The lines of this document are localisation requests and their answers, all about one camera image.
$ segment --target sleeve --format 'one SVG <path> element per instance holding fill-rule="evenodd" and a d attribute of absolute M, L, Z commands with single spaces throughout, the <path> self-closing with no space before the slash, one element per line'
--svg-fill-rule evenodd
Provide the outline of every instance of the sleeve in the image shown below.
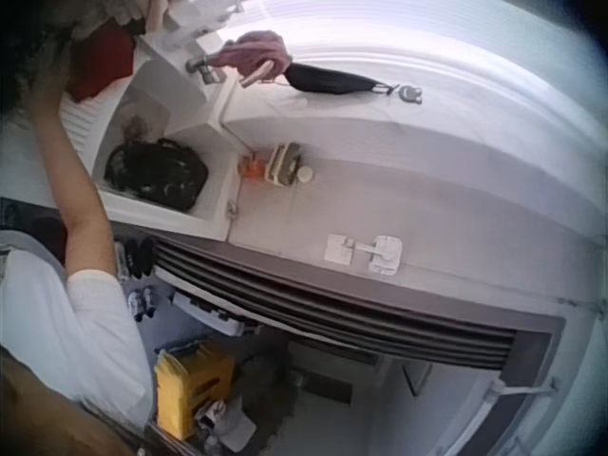
<path fill-rule="evenodd" d="M 152 376 L 121 285 L 108 273 L 86 270 L 69 277 L 66 290 L 90 354 L 95 388 L 87 386 L 86 400 L 114 419 L 143 428 L 152 409 Z"/>

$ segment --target pink towel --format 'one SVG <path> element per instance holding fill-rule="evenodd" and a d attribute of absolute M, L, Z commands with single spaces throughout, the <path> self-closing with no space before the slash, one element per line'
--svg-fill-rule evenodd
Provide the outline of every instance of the pink towel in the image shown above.
<path fill-rule="evenodd" d="M 275 65 L 263 80 L 272 81 L 283 74 L 292 62 L 283 38 L 270 30 L 250 31 L 234 42 L 228 42 L 216 54 L 210 55 L 207 64 L 211 67 L 233 67 L 247 78 L 265 62 Z"/>

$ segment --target white t-shirt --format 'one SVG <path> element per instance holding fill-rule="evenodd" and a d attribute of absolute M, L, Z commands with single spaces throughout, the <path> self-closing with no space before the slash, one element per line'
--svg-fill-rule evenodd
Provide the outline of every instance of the white t-shirt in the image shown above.
<path fill-rule="evenodd" d="M 0 245 L 11 238 L 23 249 L 9 234 L 0 233 Z M 28 244 L 40 247 L 31 237 Z M 4 255 L 0 343 L 52 390 L 143 429 L 154 400 L 152 377 L 120 284 L 92 270 L 64 282 L 53 260 L 32 251 Z"/>

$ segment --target yellow bag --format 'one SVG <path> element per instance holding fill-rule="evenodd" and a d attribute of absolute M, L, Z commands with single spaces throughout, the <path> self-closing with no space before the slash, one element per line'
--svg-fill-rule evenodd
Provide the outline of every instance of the yellow bag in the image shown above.
<path fill-rule="evenodd" d="M 190 437 L 197 410 L 228 398 L 234 366 L 232 356 L 202 342 L 185 356 L 161 351 L 154 368 L 159 426 L 178 439 Z"/>

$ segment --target hand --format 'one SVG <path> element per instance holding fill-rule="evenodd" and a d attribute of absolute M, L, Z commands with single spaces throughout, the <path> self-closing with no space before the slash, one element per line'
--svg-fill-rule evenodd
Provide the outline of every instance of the hand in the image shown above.
<path fill-rule="evenodd" d="M 56 116 L 69 76 L 69 47 L 58 49 L 56 42 L 44 45 L 32 60 L 33 81 L 22 81 L 22 100 L 31 120 Z"/>

